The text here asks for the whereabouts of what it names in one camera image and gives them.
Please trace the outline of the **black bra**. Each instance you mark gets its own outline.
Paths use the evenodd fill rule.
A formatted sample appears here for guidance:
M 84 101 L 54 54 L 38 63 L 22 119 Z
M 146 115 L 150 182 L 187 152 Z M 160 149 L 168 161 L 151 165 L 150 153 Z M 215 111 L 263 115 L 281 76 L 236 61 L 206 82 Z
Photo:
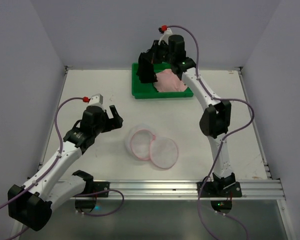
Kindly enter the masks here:
M 138 68 L 136 75 L 139 78 L 139 81 L 142 84 L 153 84 L 157 82 L 157 76 L 154 71 L 154 65 L 152 66 L 139 66 L 139 61 L 138 61 Z

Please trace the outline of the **pink bra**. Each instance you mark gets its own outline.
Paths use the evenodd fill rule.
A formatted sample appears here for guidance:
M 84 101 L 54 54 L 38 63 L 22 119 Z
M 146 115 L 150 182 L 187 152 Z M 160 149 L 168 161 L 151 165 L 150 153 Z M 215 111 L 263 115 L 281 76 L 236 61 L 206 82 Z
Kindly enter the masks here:
M 156 74 L 153 84 L 159 93 L 184 92 L 188 87 L 171 69 L 165 69 Z

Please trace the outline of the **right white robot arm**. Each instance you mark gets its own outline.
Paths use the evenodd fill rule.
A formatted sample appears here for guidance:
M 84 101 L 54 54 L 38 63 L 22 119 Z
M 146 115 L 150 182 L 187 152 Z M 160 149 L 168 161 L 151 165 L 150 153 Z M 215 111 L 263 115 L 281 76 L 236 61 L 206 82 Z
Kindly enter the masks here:
M 196 62 L 187 56 L 181 35 L 172 34 L 167 40 L 154 40 L 151 48 L 139 55 L 136 75 L 140 82 L 158 83 L 155 66 L 162 63 L 170 65 L 172 72 L 193 92 L 203 109 L 199 127 L 208 138 L 214 160 L 207 177 L 197 183 L 199 197 L 242 196 L 230 165 L 226 141 L 231 121 L 231 100 L 220 98 L 206 86 Z

